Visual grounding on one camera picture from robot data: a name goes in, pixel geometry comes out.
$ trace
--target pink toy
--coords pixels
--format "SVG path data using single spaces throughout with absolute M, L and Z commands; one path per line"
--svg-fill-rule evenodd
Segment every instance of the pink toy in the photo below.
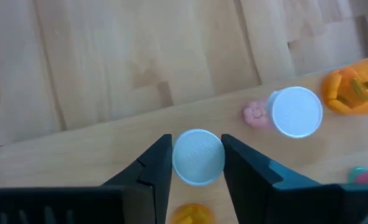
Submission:
M 265 110 L 266 100 L 253 101 L 243 109 L 245 122 L 253 128 L 268 129 L 272 125 Z

